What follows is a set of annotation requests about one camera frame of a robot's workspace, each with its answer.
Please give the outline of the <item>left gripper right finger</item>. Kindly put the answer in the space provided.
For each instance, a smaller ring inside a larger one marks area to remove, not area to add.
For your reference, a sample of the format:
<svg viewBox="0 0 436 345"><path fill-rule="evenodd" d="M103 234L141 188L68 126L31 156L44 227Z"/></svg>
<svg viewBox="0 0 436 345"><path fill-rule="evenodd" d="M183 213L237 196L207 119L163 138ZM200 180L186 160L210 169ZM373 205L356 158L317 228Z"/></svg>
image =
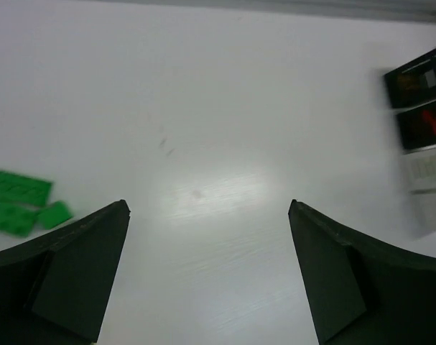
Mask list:
<svg viewBox="0 0 436 345"><path fill-rule="evenodd" d="M320 344L436 344L436 258L296 200L289 223Z"/></svg>

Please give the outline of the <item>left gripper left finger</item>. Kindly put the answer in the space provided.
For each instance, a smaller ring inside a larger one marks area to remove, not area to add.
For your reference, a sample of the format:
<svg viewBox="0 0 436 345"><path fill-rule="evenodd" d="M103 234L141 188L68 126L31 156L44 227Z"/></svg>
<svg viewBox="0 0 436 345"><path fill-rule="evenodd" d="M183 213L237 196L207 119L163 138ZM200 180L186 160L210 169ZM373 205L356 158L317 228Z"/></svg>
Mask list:
<svg viewBox="0 0 436 345"><path fill-rule="evenodd" d="M129 228L125 200L0 251L0 344L93 344Z"/></svg>

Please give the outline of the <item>orange lego plate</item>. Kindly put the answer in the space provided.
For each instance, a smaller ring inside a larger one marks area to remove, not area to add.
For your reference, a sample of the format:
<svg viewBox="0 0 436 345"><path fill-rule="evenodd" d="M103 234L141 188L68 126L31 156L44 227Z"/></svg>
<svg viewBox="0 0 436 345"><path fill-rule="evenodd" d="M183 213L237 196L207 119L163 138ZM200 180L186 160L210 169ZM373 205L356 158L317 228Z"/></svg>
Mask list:
<svg viewBox="0 0 436 345"><path fill-rule="evenodd" d="M398 74L396 81L401 92L413 92L420 88L419 77L414 73Z"/></svg>

